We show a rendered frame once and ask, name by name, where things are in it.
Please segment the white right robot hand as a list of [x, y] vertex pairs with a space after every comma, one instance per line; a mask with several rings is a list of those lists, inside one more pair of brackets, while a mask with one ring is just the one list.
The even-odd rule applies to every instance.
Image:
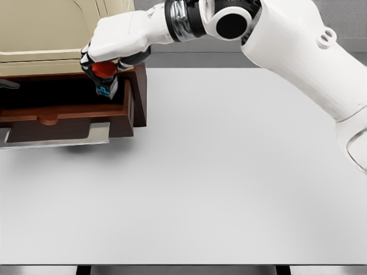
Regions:
[[93, 64], [116, 60], [116, 70], [123, 71], [144, 62], [151, 55], [146, 34], [144, 11], [131, 11], [98, 21], [91, 41], [81, 51], [80, 65], [85, 73]]

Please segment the black switch with red button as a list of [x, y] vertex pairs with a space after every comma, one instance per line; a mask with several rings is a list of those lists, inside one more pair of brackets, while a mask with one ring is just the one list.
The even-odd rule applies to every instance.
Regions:
[[97, 94], [113, 99], [118, 90], [117, 67], [114, 62], [97, 62], [92, 65], [92, 75]]

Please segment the brown wooden cabinet drawer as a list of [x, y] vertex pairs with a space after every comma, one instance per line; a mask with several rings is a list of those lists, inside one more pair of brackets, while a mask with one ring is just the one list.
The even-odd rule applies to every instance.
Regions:
[[10, 142], [82, 139], [93, 123], [109, 123], [111, 138], [134, 134], [134, 99], [124, 77], [113, 99], [97, 95], [81, 73], [9, 79], [20, 84], [0, 88], [0, 129], [11, 129]]

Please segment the cream-topped brown wooden cabinet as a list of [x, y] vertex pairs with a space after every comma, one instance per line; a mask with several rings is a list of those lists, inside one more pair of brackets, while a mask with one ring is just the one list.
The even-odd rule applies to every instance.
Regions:
[[113, 99], [98, 96], [79, 65], [98, 20], [133, 9], [133, 0], [0, 0], [0, 78], [20, 84], [0, 89], [0, 127], [115, 114], [144, 127], [144, 64], [119, 74]]

